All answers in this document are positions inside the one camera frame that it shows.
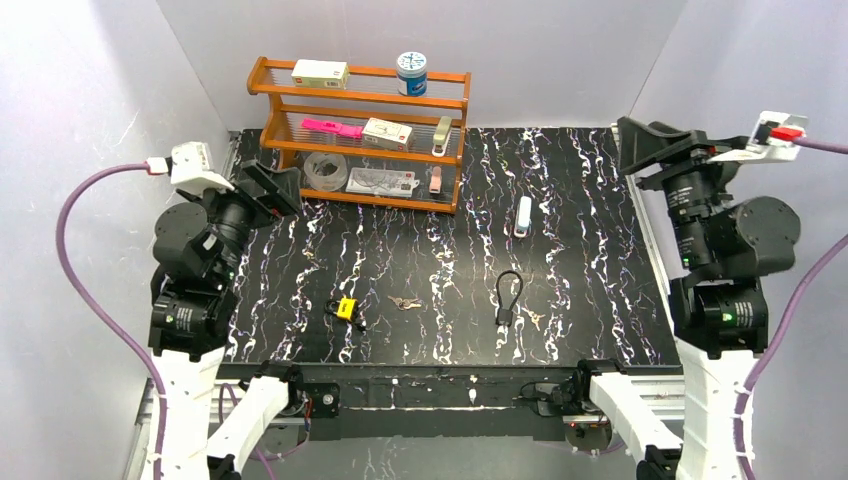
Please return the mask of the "yellow padlock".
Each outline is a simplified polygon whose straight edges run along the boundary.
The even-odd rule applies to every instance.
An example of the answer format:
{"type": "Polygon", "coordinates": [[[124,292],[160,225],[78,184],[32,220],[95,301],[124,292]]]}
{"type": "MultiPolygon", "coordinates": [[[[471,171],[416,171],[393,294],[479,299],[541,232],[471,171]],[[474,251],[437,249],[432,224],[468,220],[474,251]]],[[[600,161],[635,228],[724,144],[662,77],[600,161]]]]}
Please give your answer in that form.
{"type": "Polygon", "coordinates": [[[360,318],[359,302],[354,298],[330,299],[324,304],[324,311],[327,315],[351,324],[361,333],[367,330],[360,318]]]}

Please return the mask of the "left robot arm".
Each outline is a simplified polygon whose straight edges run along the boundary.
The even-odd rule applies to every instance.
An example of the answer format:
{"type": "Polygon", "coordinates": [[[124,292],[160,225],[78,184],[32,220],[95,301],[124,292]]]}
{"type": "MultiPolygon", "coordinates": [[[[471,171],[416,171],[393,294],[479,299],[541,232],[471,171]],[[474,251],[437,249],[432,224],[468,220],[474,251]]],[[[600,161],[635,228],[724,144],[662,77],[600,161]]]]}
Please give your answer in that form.
{"type": "Polygon", "coordinates": [[[261,372],[217,430],[209,430],[238,303],[234,281],[249,237],[302,211],[298,168],[249,161],[242,171],[244,179],[229,187],[185,193],[155,224],[148,346],[162,387],[143,479],[240,478],[271,420],[296,392],[286,372],[261,372]]]}

